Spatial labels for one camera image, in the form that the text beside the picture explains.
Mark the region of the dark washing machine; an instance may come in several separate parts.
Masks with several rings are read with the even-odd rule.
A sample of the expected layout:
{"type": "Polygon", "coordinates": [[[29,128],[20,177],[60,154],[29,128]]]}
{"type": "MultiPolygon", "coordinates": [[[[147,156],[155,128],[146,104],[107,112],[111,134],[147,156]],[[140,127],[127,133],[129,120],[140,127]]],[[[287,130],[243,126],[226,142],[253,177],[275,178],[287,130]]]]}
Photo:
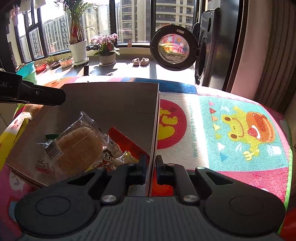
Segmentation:
{"type": "Polygon", "coordinates": [[[221,5],[201,14],[196,84],[226,90],[238,46],[242,14],[241,4],[221,5]]]}

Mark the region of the cardboard box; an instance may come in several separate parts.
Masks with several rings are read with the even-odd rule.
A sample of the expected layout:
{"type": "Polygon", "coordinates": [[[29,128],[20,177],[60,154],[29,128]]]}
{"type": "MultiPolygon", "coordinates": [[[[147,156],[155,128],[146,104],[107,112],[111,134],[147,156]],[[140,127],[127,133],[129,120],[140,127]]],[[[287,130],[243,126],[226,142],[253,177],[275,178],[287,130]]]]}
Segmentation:
{"type": "Polygon", "coordinates": [[[17,174],[38,186],[53,184],[50,177],[39,177],[35,164],[40,155],[37,144],[45,135],[62,133],[86,112],[105,133],[111,127],[127,136],[150,155],[146,183],[135,188],[138,195],[150,191],[156,149],[159,85],[145,82],[93,82],[65,84],[62,105],[43,106],[21,134],[6,164],[17,174]]]}

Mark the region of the tall plant in white pot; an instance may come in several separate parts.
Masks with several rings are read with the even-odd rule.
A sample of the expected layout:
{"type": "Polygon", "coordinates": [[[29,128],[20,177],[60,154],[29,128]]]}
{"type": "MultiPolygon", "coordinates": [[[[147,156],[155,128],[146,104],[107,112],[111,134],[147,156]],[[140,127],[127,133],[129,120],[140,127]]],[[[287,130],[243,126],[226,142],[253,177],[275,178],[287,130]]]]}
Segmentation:
{"type": "Polygon", "coordinates": [[[75,0],[54,1],[54,3],[62,6],[63,11],[67,14],[70,20],[69,48],[73,56],[72,64],[74,67],[77,67],[78,65],[87,63],[89,57],[86,54],[86,40],[83,37],[83,26],[80,19],[88,9],[93,8],[94,10],[97,10],[97,5],[75,0]]]}

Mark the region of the small white planter bowl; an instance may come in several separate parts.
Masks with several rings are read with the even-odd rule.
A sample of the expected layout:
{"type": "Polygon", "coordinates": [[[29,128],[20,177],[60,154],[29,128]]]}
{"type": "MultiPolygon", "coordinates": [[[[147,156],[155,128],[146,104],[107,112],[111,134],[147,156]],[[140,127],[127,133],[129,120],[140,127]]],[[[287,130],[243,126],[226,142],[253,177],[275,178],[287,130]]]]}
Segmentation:
{"type": "Polygon", "coordinates": [[[72,56],[64,57],[60,59],[58,62],[62,68],[67,68],[69,66],[72,66],[73,57],[72,56]]]}

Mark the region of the green teal bucket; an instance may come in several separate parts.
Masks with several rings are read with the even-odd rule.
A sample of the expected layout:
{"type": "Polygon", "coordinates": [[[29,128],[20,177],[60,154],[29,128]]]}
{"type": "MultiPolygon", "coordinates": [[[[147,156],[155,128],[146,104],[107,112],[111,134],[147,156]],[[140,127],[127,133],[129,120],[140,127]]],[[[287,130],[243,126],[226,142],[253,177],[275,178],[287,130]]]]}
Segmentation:
{"type": "Polygon", "coordinates": [[[30,62],[30,63],[22,64],[18,66],[16,74],[22,76],[23,80],[25,81],[29,81],[33,84],[37,84],[36,69],[35,69],[34,62],[30,62]]]}

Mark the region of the red small planter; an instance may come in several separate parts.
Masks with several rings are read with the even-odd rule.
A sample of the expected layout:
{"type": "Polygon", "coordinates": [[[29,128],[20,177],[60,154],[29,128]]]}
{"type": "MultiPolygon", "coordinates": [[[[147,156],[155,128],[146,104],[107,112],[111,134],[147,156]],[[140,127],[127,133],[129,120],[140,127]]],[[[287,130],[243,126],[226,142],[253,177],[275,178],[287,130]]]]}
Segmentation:
{"type": "Polygon", "coordinates": [[[35,70],[37,73],[41,73],[43,72],[46,68],[47,68],[48,63],[47,62],[43,62],[41,64],[37,64],[35,65],[35,70]]]}

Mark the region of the bread bun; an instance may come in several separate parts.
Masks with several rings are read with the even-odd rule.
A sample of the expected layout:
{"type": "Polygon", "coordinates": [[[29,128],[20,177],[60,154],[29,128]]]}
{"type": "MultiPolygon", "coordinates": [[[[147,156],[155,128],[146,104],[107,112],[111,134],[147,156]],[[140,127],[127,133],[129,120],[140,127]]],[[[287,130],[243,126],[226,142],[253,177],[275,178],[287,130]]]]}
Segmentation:
{"type": "Polygon", "coordinates": [[[35,169],[57,180],[83,173],[107,148],[108,141],[109,136],[82,111],[79,119],[55,139],[37,144],[41,155],[35,169]]]}
{"type": "Polygon", "coordinates": [[[42,107],[43,105],[39,104],[26,104],[23,108],[23,112],[29,113],[31,117],[34,117],[42,107]]]}

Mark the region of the pink flower pot plant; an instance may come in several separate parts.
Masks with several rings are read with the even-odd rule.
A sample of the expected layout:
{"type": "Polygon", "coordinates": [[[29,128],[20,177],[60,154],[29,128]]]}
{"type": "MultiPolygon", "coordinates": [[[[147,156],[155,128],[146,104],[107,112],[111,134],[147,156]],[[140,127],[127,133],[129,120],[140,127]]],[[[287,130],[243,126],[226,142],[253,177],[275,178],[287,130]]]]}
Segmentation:
{"type": "Polygon", "coordinates": [[[94,56],[99,56],[100,66],[107,67],[116,63],[116,57],[120,55],[120,49],[116,47],[118,35],[100,34],[91,39],[92,50],[97,52],[94,56]]]}

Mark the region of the pair of small slippers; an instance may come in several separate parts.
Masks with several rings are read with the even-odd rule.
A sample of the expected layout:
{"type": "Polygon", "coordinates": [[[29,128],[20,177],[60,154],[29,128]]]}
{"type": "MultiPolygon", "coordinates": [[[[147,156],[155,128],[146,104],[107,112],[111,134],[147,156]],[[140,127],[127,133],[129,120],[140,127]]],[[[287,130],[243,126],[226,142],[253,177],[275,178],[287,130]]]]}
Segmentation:
{"type": "Polygon", "coordinates": [[[143,57],[142,59],[139,58],[134,58],[132,60],[133,67],[138,67],[138,66],[147,66],[149,64],[149,58],[143,57]]]}

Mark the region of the striped curtain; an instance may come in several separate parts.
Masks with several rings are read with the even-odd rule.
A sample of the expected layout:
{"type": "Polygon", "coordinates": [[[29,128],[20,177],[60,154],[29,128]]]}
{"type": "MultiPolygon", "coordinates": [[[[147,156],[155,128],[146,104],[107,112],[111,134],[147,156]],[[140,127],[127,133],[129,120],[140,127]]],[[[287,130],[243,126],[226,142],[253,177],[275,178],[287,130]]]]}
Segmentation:
{"type": "Polygon", "coordinates": [[[244,1],[231,93],[280,113],[295,94],[295,1],[244,1]]]}

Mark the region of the red cartoon snack bag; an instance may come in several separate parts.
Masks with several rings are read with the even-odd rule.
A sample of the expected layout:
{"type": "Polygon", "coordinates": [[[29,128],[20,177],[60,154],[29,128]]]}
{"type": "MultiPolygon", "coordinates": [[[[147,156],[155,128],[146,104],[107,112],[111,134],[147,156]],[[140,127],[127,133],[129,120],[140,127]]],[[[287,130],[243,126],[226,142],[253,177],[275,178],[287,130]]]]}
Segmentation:
{"type": "Polygon", "coordinates": [[[138,164],[141,156],[146,156],[146,163],[149,164],[149,154],[118,129],[112,127],[107,134],[107,146],[86,171],[99,168],[104,168],[108,172],[114,171],[123,164],[138,164]]]}

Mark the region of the colourful cartoon blanket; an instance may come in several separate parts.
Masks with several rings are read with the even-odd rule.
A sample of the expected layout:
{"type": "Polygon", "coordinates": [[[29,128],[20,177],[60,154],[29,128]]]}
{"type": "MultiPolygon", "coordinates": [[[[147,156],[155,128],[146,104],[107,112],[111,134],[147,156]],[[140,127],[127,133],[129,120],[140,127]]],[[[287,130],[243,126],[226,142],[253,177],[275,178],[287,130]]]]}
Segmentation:
{"type": "MultiPolygon", "coordinates": [[[[156,154],[177,160],[187,169],[205,165],[231,178],[278,196],[288,207],[292,184],[292,140],[285,118],[252,100],[223,91],[165,80],[143,78],[64,77],[45,84],[86,82],[158,83],[160,91],[156,154]]],[[[144,148],[132,141],[124,128],[110,127],[109,137],[122,153],[138,159],[144,148]]],[[[37,186],[1,170],[1,240],[21,234],[14,220],[14,206],[37,186]]]]}

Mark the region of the green white snack packet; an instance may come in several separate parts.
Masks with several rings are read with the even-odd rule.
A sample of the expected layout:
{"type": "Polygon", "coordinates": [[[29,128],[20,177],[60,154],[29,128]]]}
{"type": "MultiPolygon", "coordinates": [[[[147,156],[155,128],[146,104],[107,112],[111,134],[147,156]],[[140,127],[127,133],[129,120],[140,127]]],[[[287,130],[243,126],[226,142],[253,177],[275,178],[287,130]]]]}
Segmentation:
{"type": "Polygon", "coordinates": [[[39,157],[35,168],[40,172],[51,173],[54,171],[52,164],[55,163],[63,154],[57,144],[58,134],[45,135],[46,142],[36,143],[39,157]]]}

